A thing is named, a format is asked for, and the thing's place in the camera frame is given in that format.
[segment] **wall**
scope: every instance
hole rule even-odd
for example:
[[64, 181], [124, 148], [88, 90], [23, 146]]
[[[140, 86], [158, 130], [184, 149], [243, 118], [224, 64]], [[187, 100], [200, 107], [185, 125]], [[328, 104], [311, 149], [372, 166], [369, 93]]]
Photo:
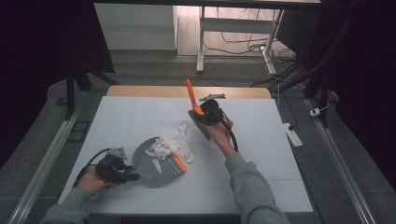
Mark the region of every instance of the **wall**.
[[94, 5], [109, 49], [177, 48], [177, 7]]

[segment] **metal bar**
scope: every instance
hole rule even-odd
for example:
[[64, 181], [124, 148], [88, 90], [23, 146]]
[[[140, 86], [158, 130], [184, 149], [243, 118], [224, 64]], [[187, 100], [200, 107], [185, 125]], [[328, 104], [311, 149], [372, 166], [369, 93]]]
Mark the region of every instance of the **metal bar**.
[[270, 75], [275, 75], [276, 74], [276, 70], [274, 67], [274, 64], [272, 63], [271, 60], [271, 56], [270, 56], [270, 49], [272, 47], [272, 44], [274, 42], [274, 38], [276, 35], [276, 31], [277, 31], [277, 27], [279, 25], [280, 22], [280, 18], [282, 17], [283, 14], [283, 10], [280, 10], [279, 13], [276, 16], [275, 21], [272, 21], [272, 30], [270, 32], [270, 35], [268, 36], [268, 42], [264, 48], [264, 50], [262, 51], [262, 57], [264, 58], [265, 61], [265, 66], [267, 67], [268, 73]]
[[329, 10], [339, 7], [349, 7], [332, 1], [246, 1], [246, 0], [92, 0], [93, 3], [138, 4], [164, 6], [195, 6], [195, 7], [246, 7], [289, 10]]
[[204, 34], [205, 34], [205, 7], [200, 7], [199, 15], [200, 33], [199, 33], [199, 45], [197, 54], [197, 73], [204, 72]]
[[[306, 102], [306, 106], [309, 109], [313, 108], [309, 100], [306, 99], [305, 102]], [[344, 158], [340, 153], [338, 146], [335, 144], [335, 141], [332, 138], [332, 134], [330, 130], [328, 128], [325, 128], [323, 126], [323, 123], [320, 122], [319, 119], [315, 119], [315, 123], [326, 145], [326, 148], [329, 150], [334, 166], [337, 169], [341, 179], [343, 180], [344, 186], [346, 187], [346, 191], [351, 197], [355, 209], [359, 217], [361, 218], [361, 223], [375, 224], [375, 219], [373, 217], [372, 212], [370, 211], [370, 207], [367, 204], [366, 200], [364, 199], [364, 196], [361, 193], [361, 189], [359, 188], [358, 184], [353, 178], [352, 173], [349, 172], [347, 164], [344, 161]]]
[[47, 150], [46, 155], [44, 156], [43, 160], [38, 165], [35, 174], [30, 181], [29, 185], [27, 186], [25, 192], [23, 193], [20, 201], [18, 202], [17, 206], [15, 207], [11, 218], [7, 223], [15, 224], [15, 223], [24, 223], [26, 218], [28, 217], [35, 200], [37, 199], [40, 190], [43, 188], [44, 183], [52, 169], [53, 164], [55, 163], [56, 159], [58, 158], [59, 152], [64, 145], [64, 141], [67, 138], [67, 135], [70, 133], [70, 130], [73, 128], [73, 125], [78, 117], [78, 114], [81, 111], [83, 105], [85, 105], [85, 101], [87, 100], [88, 93], [81, 92], [78, 95], [79, 104], [72, 114], [69, 120], [64, 120], [61, 127], [59, 128], [58, 132], [56, 133], [52, 143]]

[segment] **gray sleeve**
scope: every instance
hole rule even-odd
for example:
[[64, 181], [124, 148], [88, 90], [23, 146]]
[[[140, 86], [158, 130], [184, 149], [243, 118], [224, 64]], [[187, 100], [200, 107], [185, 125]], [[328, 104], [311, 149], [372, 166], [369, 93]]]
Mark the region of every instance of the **gray sleeve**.
[[276, 206], [273, 192], [256, 165], [246, 162], [235, 153], [225, 162], [231, 175], [230, 185], [241, 212], [242, 224], [289, 223], [285, 214]]
[[72, 188], [64, 202], [53, 205], [40, 223], [83, 223], [89, 214], [87, 204], [91, 196], [83, 189]]

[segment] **person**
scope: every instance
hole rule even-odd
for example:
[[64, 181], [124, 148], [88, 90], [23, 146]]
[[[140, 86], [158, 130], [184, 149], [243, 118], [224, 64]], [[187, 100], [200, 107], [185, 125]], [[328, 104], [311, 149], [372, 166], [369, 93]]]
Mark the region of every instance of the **person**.
[[[233, 122], [224, 118], [233, 126]], [[230, 185], [235, 202], [241, 213], [241, 223], [290, 223], [285, 214], [276, 206], [273, 192], [254, 162], [246, 162], [241, 153], [236, 152], [230, 142], [230, 135], [222, 123], [205, 126], [211, 139], [226, 158], [225, 166], [230, 174]], [[106, 182], [90, 166], [63, 203], [53, 205], [41, 221], [47, 223], [82, 223], [89, 213], [87, 203], [97, 191], [115, 183]]]
[[87, 204], [91, 197], [101, 189], [116, 185], [118, 184], [103, 180], [96, 173], [95, 166], [91, 165], [64, 201], [53, 205], [40, 223], [84, 223], [84, 218], [89, 215]]

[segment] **orange handle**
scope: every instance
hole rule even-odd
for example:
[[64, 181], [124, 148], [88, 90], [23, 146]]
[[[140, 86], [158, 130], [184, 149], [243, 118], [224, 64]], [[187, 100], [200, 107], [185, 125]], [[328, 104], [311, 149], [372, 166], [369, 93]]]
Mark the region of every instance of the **orange handle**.
[[191, 100], [191, 104], [192, 104], [192, 109], [198, 115], [204, 115], [204, 112], [202, 111], [201, 107], [198, 106], [198, 104], [195, 102], [194, 91], [192, 90], [192, 85], [188, 78], [186, 79], [186, 84], [187, 84], [187, 91], [189, 92], [189, 96], [190, 96], [190, 100]]

